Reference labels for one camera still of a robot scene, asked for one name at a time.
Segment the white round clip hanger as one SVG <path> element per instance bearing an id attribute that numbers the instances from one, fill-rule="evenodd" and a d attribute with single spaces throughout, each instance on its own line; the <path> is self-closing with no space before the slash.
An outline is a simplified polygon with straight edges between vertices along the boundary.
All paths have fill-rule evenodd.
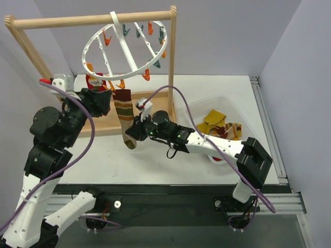
<path id="1" fill-rule="evenodd" d="M 121 22 L 119 20 L 119 15 L 116 14 L 116 12 L 114 12 L 114 11 L 110 12 L 110 17 L 112 19 L 112 22 L 107 24 L 103 28 L 101 28 L 99 31 L 97 31 L 89 39 L 89 41 L 87 42 L 87 44 L 85 45 L 85 47 L 83 49 L 81 61 L 82 61 L 82 65 L 83 65 L 83 68 L 85 69 L 86 73 L 94 78 L 98 78 L 101 80 L 106 80 L 106 81 L 115 80 L 116 81 L 116 80 L 124 80 L 127 78 L 131 78 L 137 74 L 142 74 L 144 76 L 147 76 L 147 74 L 149 72 L 149 68 L 151 66 L 160 68 L 161 64 L 160 64 L 159 60 L 166 53 L 167 45 L 168 45 L 168 34 L 167 34 L 167 29 L 164 26 L 164 24 L 159 20 L 152 20 L 151 18 L 147 19 L 149 35 L 151 35 L 154 32 L 154 30 L 153 30 L 154 25 L 157 25 L 159 27 L 158 40 L 159 40 L 161 47 L 158 51 L 155 51 L 152 48 L 150 41 L 145 36 L 143 27 L 141 25 L 139 25 L 137 22 L 131 21 L 131 23 L 133 23 L 136 28 L 136 36 L 138 38 L 142 38 L 143 43 L 147 46 L 147 49 L 151 54 L 151 59 L 149 59 L 149 61 L 146 64 L 138 67 L 136 64 L 136 61 L 131 53 L 131 50 L 126 42 L 126 36 L 128 35 L 128 32 L 130 31 L 130 29 L 127 29 L 125 27 L 126 21 Z M 124 57 L 126 58 L 126 61 L 130 68 L 130 71 L 128 73 L 121 74 L 121 75 L 114 75 L 112 72 L 107 54 L 104 50 L 104 47 L 110 44 L 108 38 L 106 38 L 106 31 L 108 29 L 112 29 L 114 31 L 116 38 L 119 41 L 120 48 L 122 49 Z M 101 54 L 102 54 L 102 57 L 104 60 L 104 64 L 107 68 L 108 73 L 103 76 L 97 75 L 96 72 L 94 72 L 92 70 L 92 64 L 88 63 L 86 60 L 87 52 L 90 50 L 90 46 L 92 45 L 92 43 L 94 41 L 98 42 L 98 46 L 99 46 L 99 49 L 101 50 Z"/>

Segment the mustard yellow sock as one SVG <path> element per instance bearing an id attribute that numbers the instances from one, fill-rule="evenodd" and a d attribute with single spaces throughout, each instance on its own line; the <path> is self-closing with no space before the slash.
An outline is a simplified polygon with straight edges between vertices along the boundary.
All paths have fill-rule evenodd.
<path id="1" fill-rule="evenodd" d="M 217 111 L 211 110 L 203 119 L 203 122 L 197 125 L 197 129 L 204 134 L 210 134 L 212 130 L 216 130 L 225 125 L 226 115 Z"/>

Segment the maroon striped beige sock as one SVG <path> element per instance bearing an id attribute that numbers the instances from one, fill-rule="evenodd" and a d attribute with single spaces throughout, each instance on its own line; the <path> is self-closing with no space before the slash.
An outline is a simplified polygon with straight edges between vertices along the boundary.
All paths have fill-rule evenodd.
<path id="1" fill-rule="evenodd" d="M 240 123 L 226 123 L 222 127 L 213 127 L 212 136 L 226 140 L 239 141 L 242 137 L 242 125 Z"/>

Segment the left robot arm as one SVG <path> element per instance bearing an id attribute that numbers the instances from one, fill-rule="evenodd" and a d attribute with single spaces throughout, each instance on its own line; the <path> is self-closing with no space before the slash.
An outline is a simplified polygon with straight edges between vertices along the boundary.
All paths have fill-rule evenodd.
<path id="1" fill-rule="evenodd" d="M 106 207 L 101 190 L 86 189 L 52 215 L 45 215 L 72 157 L 67 149 L 74 145 L 87 120 L 107 115 L 111 94 L 84 88 L 78 93 L 80 105 L 65 98 L 61 111 L 47 106 L 35 114 L 30 127 L 34 145 L 24 167 L 21 196 L 14 216 L 4 226 L 1 247 L 55 247 L 60 235 L 80 216 Z"/>

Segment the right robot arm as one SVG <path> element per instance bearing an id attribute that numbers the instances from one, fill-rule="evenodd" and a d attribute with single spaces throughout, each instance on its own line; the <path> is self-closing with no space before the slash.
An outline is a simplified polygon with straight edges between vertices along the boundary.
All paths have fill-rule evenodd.
<path id="1" fill-rule="evenodd" d="M 246 141 L 232 141 L 200 134 L 172 122 L 166 111 L 157 111 L 145 119 L 136 116 L 125 133 L 137 141 L 149 137 L 176 152 L 200 153 L 225 160 L 240 177 L 229 198 L 231 208 L 242 210 L 250 196 L 255 194 L 271 212 L 275 212 L 274 206 L 260 191 L 273 160 L 257 139 L 249 137 Z"/>

